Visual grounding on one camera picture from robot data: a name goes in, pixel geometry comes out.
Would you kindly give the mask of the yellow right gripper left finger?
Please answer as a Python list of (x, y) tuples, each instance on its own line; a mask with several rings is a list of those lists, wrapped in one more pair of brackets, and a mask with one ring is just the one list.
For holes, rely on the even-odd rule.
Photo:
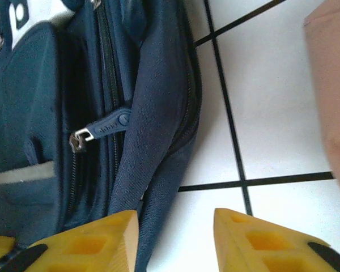
[(134, 271), (138, 215), (126, 210), (14, 248), (0, 236), (0, 271)]

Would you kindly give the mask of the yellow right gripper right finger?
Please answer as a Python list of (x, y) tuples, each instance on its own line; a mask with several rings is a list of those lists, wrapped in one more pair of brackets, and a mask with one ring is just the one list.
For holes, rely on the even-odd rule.
[(214, 241), (219, 271), (340, 271), (323, 240), (230, 209), (215, 209)]

